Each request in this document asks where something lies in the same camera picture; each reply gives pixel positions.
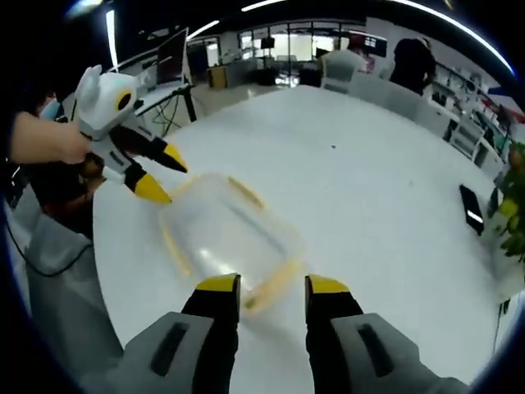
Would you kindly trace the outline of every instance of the face mask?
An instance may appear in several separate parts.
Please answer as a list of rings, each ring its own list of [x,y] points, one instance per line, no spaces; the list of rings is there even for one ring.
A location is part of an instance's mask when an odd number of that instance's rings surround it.
[[[40,111],[40,118],[54,121],[59,109],[60,103],[54,98],[42,109],[42,111]]]

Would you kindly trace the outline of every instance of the white round table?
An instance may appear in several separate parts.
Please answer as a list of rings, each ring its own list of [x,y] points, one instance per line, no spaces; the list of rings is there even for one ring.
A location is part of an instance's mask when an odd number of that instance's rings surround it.
[[[349,286],[419,345],[439,375],[471,382],[491,355],[497,308],[488,257],[464,221],[459,184],[488,197],[491,180],[415,123],[355,98],[300,86],[239,103],[168,140],[190,174],[242,181],[297,227],[308,270]],[[140,159],[172,189],[187,175]],[[125,345],[192,285],[171,260],[158,207],[106,182],[94,198],[103,297]],[[231,393],[313,393],[303,280],[239,326]]]

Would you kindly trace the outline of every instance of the transparent plastic box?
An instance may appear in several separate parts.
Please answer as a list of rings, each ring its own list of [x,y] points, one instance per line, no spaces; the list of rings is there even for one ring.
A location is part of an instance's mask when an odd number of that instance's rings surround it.
[[[302,271],[299,232],[235,179],[202,175],[179,186],[171,198],[159,219],[176,266],[199,280],[239,273],[245,311],[268,307]]]

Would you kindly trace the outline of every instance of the smartphone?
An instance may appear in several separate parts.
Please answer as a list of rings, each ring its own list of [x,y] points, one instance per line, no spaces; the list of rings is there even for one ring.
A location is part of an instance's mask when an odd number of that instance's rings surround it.
[[[465,209],[465,221],[480,236],[485,229],[485,223],[476,194],[465,185],[459,186],[459,193]]]

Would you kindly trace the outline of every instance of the white robot head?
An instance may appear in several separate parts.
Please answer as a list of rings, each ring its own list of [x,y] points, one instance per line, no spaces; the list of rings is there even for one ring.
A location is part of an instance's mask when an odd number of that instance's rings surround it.
[[[75,91],[82,132],[101,137],[121,123],[133,111],[137,99],[137,81],[133,76],[89,67]]]

